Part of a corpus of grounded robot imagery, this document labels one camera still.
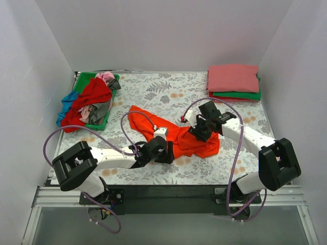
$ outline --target pink cloth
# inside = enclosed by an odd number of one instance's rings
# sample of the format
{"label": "pink cloth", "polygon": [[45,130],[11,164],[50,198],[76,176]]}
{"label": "pink cloth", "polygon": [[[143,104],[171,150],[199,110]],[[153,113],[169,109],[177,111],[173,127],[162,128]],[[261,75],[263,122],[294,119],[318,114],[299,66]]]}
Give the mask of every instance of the pink cloth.
{"label": "pink cloth", "polygon": [[104,82],[106,82],[108,79],[114,79],[114,75],[106,71],[105,73],[98,73],[96,74],[96,78],[101,78]]}
{"label": "pink cloth", "polygon": [[257,65],[211,65],[208,71],[207,89],[210,92],[259,92],[256,77]]}
{"label": "pink cloth", "polygon": [[81,112],[80,120],[84,123],[88,123],[88,116],[90,115],[90,111],[93,110],[92,105],[83,106],[78,112]]}

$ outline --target white wall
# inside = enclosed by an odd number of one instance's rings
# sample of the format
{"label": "white wall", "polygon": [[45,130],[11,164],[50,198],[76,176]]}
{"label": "white wall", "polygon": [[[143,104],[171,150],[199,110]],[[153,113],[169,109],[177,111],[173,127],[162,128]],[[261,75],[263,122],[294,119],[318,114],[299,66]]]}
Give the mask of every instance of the white wall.
{"label": "white wall", "polygon": [[327,244],[327,2],[294,0],[260,62],[274,134],[290,139],[320,244]]}
{"label": "white wall", "polygon": [[258,64],[292,0],[36,0],[73,70]]}
{"label": "white wall", "polygon": [[[0,1],[0,244],[20,244],[74,73],[33,0]],[[49,154],[54,153],[54,141]]]}

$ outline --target table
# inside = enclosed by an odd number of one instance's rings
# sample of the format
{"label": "table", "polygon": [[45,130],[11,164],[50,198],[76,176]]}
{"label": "table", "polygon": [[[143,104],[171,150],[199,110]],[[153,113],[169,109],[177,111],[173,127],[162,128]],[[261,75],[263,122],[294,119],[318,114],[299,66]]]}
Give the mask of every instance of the table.
{"label": "table", "polygon": [[[117,91],[105,131],[98,131],[104,138],[119,148],[128,146],[124,137],[120,119],[132,105],[136,105],[157,116],[169,120],[176,125],[185,126],[180,117],[190,103],[196,99],[208,97],[205,89],[207,72],[185,73],[153,73],[131,72],[120,73],[121,90]],[[245,125],[267,136],[272,136],[270,125],[263,105],[258,103],[231,103],[243,117]],[[222,112],[231,111],[224,104],[217,104]],[[130,138],[136,141],[144,140],[141,133],[130,129],[128,119],[124,121],[124,128]],[[73,133],[63,133],[58,143],[58,154],[80,140],[88,142],[89,146],[109,148],[104,142],[85,130]],[[124,185],[210,185],[227,184],[230,175],[237,143],[220,136],[220,151],[217,155],[205,159],[192,156],[175,159],[171,165],[149,163],[137,169],[103,169],[95,174],[104,178],[108,184]],[[255,156],[242,148],[237,160],[234,179],[258,171],[258,160]],[[51,170],[51,184],[58,181]]]}

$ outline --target green folded towel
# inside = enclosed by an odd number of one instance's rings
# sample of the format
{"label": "green folded towel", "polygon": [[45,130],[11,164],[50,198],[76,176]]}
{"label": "green folded towel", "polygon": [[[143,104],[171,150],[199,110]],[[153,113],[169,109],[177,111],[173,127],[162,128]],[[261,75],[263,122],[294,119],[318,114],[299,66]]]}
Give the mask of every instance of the green folded towel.
{"label": "green folded towel", "polygon": [[259,101],[259,100],[261,100],[261,90],[259,89],[258,93],[247,93],[247,92],[236,92],[236,91],[214,92],[214,96],[240,98],[240,99],[249,99],[249,100]]}

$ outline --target pink folded towel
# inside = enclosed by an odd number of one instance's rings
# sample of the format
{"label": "pink folded towel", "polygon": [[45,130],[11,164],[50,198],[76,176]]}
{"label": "pink folded towel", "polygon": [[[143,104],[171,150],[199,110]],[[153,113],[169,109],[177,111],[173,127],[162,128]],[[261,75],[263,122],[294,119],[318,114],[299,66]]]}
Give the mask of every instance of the pink folded towel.
{"label": "pink folded towel", "polygon": [[208,71],[207,89],[210,92],[259,92],[256,78],[257,65],[211,65]]}

